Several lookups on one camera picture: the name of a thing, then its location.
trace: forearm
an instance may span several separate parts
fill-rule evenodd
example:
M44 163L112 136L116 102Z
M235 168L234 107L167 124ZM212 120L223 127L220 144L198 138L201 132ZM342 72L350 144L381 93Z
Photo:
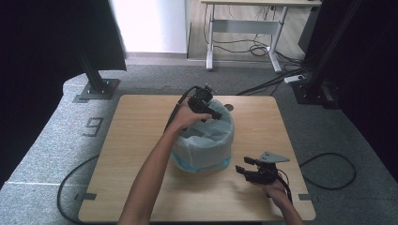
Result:
M286 223L286 225L304 224L298 211L287 198L280 200L277 203L277 206L280 208L283 214L284 222Z
M167 128L147 157L131 186L119 224L149 222L177 135L177 128Z

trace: trash bin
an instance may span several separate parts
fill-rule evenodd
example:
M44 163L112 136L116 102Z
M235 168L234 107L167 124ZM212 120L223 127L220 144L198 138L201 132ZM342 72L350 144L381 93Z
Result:
M231 161L234 140L234 121L231 113L217 100L209 101L209 108L222 113L220 120L197 121L181 132L172 150L171 158L186 172L225 168Z

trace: hand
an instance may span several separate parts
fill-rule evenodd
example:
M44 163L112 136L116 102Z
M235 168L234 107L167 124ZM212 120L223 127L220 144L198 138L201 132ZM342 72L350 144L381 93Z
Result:
M286 201L289 202L289 199L287 198L286 192L284 190L284 186L278 179L269 185L260 185L255 183L252 184L261 187L264 192L266 192L267 195L272 199L275 205L279 208L283 203L286 203Z
M176 116L173 122L170 124L170 126L173 126L173 128L176 128L178 130L182 130L184 128L192 126L198 120L202 119L207 120L210 118L211 114L193 112L191 108L188 106L188 97L187 97L179 107L179 110L176 113Z

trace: black curtain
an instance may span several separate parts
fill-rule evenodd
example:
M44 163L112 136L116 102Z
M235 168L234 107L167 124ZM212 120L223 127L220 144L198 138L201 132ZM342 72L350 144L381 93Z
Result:
M332 38L332 31L342 24L325 22L328 17L334 21L336 16L325 12L338 13L338 20L342 15L346 17L344 1L331 2L335 4L323 5L320 11L321 20L315 26L309 47L311 54L322 53L321 46L328 45L325 40ZM358 8L328 62L314 78L336 83L338 105L398 180L398 3L392 0L349 3L358 3ZM318 38L316 34L322 30L330 35Z
M56 109L63 83L84 73L73 43L98 70L126 70L107 0L1 1L1 185Z

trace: human arm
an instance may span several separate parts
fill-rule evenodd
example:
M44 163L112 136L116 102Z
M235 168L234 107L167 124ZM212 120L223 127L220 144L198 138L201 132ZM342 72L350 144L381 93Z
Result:
M281 210L286 225L303 225L298 211L288 199L283 184L277 179L269 185L254 184L261 187Z
M148 224L158 197L167 163L178 133L195 121L211 118L210 114L191 111L184 101L176 117L146 158L131 186L118 224Z

